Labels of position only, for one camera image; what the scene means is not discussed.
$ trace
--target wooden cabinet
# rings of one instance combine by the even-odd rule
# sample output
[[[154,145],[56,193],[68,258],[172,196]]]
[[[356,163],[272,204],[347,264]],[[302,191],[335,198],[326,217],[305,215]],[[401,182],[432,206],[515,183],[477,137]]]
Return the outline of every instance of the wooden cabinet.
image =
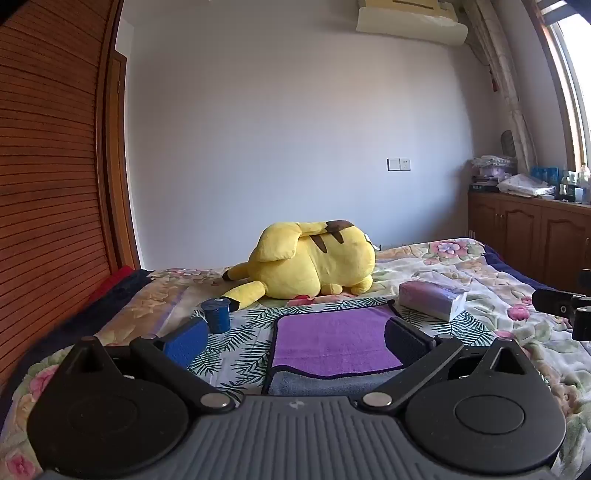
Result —
[[[563,210],[542,213],[540,280],[559,290],[581,292],[577,279],[589,267],[590,217]]]
[[[470,235],[505,263],[550,287],[577,293],[591,268],[591,207],[502,193],[470,193]]]
[[[499,205],[499,253],[517,271],[538,277],[542,209],[507,201]]]
[[[498,218],[498,202],[494,198],[482,196],[470,199],[468,224],[472,231],[471,236],[497,251],[499,249]]]

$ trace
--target blue foam pad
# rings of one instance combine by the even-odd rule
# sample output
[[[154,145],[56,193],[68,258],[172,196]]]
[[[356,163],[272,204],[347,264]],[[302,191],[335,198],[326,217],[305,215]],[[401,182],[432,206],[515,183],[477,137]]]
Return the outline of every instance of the blue foam pad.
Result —
[[[195,317],[163,338],[164,354],[181,367],[188,368],[195,357],[205,350],[208,334],[205,320]]]

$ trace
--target plastic bag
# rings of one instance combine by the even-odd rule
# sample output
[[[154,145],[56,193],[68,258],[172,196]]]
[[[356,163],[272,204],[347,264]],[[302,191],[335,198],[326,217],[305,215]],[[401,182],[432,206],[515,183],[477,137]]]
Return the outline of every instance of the plastic bag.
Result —
[[[513,175],[511,178],[499,183],[499,190],[521,197],[536,197],[538,195],[552,195],[554,193],[554,187],[549,186],[542,180],[522,173]]]

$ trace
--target floral bedspread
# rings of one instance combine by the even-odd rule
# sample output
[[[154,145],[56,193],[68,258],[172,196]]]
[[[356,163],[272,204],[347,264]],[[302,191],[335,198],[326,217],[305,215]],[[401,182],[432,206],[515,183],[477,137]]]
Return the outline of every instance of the floral bedspread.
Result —
[[[566,416],[567,437],[553,470],[561,478],[574,479],[591,463],[591,447],[587,447],[591,431],[591,356],[586,350],[591,351],[591,347],[571,338],[566,319],[536,312],[531,305],[533,288],[489,266],[483,253],[482,245],[471,239],[428,242],[379,252],[370,292],[354,300],[344,294],[292,301],[289,305],[284,301],[263,299],[232,316],[230,332],[248,322],[250,327],[242,328],[240,335],[228,332],[228,337],[212,336],[209,353],[200,355],[191,369],[234,395],[255,393],[268,352],[267,335],[277,312],[284,314],[285,309],[294,308],[332,309],[347,302],[381,303],[396,298],[401,282],[426,278],[436,272],[469,289],[463,320],[445,326],[417,312],[402,311],[402,316],[434,333],[440,333],[441,328],[450,329],[449,333],[468,338],[464,340],[468,343],[487,344],[495,335],[515,338],[547,380]],[[171,332],[188,321],[201,301],[235,286],[221,280],[223,271],[221,268],[155,272],[154,281],[97,333],[98,338],[104,345],[126,345],[145,333],[165,335]],[[253,319],[260,324],[254,330]],[[69,348],[56,352],[33,365],[14,393],[0,434],[0,480],[29,480],[40,473],[27,440],[27,418],[68,351]],[[232,359],[235,352],[248,353],[240,354],[244,360],[242,365]]]

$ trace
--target tissue box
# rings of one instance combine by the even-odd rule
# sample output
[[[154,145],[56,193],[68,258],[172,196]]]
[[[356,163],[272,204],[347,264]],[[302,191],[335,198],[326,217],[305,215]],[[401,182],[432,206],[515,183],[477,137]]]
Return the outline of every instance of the tissue box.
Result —
[[[466,295],[463,288],[409,280],[400,284],[398,302],[403,307],[449,322],[464,311]]]

